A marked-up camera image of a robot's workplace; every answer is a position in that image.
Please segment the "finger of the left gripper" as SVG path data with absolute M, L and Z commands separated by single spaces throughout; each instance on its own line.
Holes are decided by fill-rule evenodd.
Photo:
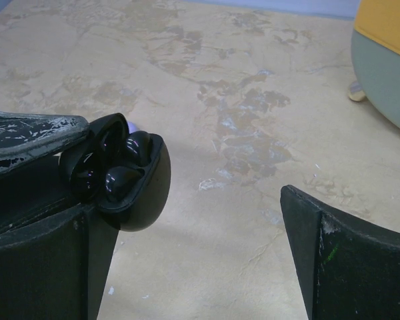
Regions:
M 86 139 L 89 122 L 78 115 L 0 111 L 0 179 L 24 165 Z
M 59 176 L 59 158 L 50 156 L 0 180 L 0 239 L 38 239 L 68 227 L 83 236 L 79 201 Z

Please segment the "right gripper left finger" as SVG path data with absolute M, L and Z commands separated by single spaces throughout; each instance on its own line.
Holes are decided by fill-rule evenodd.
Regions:
M 0 234 L 0 319 L 96 319 L 117 235 L 82 205 Z

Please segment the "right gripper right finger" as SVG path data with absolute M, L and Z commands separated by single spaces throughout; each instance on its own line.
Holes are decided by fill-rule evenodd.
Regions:
M 292 185 L 280 204 L 309 319 L 400 319 L 400 233 Z

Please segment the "black earbud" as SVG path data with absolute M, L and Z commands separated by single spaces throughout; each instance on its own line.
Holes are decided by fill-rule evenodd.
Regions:
M 123 145 L 123 156 L 140 167 L 150 162 L 152 150 L 151 135 L 146 131 L 130 133 Z
M 144 176 L 142 169 L 116 166 L 105 174 L 105 196 L 110 202 L 121 201 Z

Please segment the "black earbud charging case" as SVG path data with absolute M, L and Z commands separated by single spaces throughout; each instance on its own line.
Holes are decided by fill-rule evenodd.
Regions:
M 162 136 L 131 132 L 115 113 L 91 122 L 87 139 L 62 152 L 59 173 L 76 200 L 93 204 L 116 229 L 135 232 L 163 211 L 171 160 Z

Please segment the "purple earbud charging case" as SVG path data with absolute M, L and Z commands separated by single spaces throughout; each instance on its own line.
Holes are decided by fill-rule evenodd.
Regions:
M 129 129 L 130 133 L 134 133 L 134 132 L 137 132 L 137 131 L 140 130 L 140 128 L 138 128 L 138 126 L 136 126 L 136 124 L 134 124 L 134 123 L 132 123 L 130 121 L 127 122 L 127 126 L 128 126 L 128 129 Z

